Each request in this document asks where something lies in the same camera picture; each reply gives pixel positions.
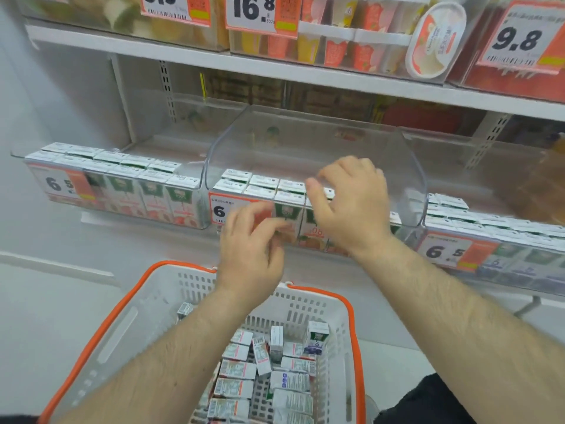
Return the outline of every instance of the person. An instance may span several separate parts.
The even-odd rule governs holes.
[[[396,239],[385,177],[369,159],[347,156],[319,177],[334,187],[335,199],[329,203],[318,180],[307,180],[318,225],[375,281],[445,384],[432,387],[421,416],[407,399],[407,413],[385,412],[376,423],[564,422],[565,348]],[[285,221],[254,226],[271,205],[229,213],[215,289],[60,424],[187,423],[231,336],[283,275],[275,232]]]

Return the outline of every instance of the white shelf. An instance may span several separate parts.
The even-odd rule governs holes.
[[[34,42],[65,44],[67,46],[113,52],[121,55],[195,65],[196,67],[216,68],[236,73],[254,74],[256,76],[333,86],[372,94],[419,99],[542,119],[565,119],[565,104],[505,97],[503,95],[476,92],[448,85],[423,84],[336,69],[234,56],[226,52],[217,53],[190,49],[172,44],[146,41],[37,20],[29,20],[25,28],[30,40]]]

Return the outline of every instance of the floor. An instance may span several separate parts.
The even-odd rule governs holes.
[[[0,264],[0,415],[40,414],[121,296],[113,286]],[[434,372],[420,351],[359,344],[365,392],[381,410]]]

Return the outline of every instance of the forearm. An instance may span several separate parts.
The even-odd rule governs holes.
[[[60,423],[186,424],[247,315],[237,302],[218,289],[209,294]]]
[[[395,238],[357,258],[478,424],[562,422],[565,348]]]

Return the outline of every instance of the white plastic basket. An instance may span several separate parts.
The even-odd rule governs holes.
[[[117,304],[82,351],[65,383],[49,402],[39,424],[56,421],[114,375],[176,322],[182,301],[198,304],[212,291],[216,271],[190,263],[163,261],[148,269]],[[317,361],[314,419],[317,424],[365,424],[363,366],[353,308],[343,297],[318,289],[279,284],[261,306],[247,316],[243,329],[270,334],[284,326],[285,339],[300,341],[309,320],[331,328],[326,351]],[[272,422],[266,400],[268,382],[255,381],[250,417]],[[191,423],[206,422],[195,411]]]

